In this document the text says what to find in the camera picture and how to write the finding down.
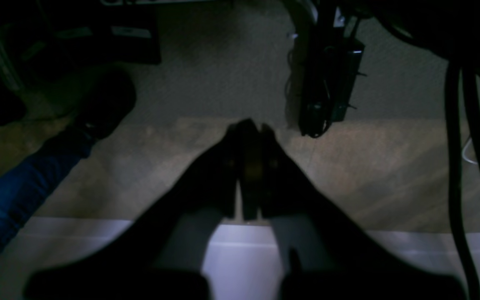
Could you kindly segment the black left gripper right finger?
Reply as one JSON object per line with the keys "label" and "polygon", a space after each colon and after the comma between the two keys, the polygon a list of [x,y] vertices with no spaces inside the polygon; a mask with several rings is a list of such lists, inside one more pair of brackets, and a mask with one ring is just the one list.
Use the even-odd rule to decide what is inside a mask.
{"label": "black left gripper right finger", "polygon": [[322,195],[262,130],[269,196],[262,214],[272,223],[285,262],[283,300],[464,300],[460,281],[419,269],[374,241]]}

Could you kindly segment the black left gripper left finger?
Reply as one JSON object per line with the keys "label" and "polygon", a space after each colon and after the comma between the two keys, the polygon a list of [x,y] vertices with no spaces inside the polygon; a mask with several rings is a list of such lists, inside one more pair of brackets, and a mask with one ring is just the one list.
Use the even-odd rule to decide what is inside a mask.
{"label": "black left gripper left finger", "polygon": [[234,216],[237,125],[125,232],[94,254],[32,275],[27,300],[207,300],[208,241]]}

